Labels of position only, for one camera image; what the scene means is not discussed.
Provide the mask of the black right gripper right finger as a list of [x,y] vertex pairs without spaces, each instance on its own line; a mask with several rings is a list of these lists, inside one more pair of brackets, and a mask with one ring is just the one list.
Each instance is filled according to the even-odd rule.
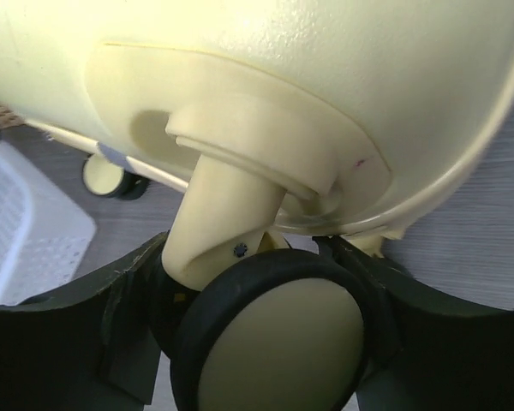
[[370,300],[375,334],[356,391],[361,410],[514,410],[514,310],[448,295],[339,236],[314,241]]

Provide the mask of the yellow hard-shell suitcase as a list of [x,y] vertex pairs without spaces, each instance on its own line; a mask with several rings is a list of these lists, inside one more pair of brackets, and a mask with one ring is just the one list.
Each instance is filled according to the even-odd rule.
[[97,195],[183,194],[148,288],[179,410],[356,398],[374,315],[314,238],[383,258],[513,103],[514,1],[0,1],[0,104]]

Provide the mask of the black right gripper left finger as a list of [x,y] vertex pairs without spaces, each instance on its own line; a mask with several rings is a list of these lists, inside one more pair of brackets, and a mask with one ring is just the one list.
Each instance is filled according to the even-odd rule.
[[0,410],[142,410],[152,402],[161,350],[148,288],[166,237],[0,305]]

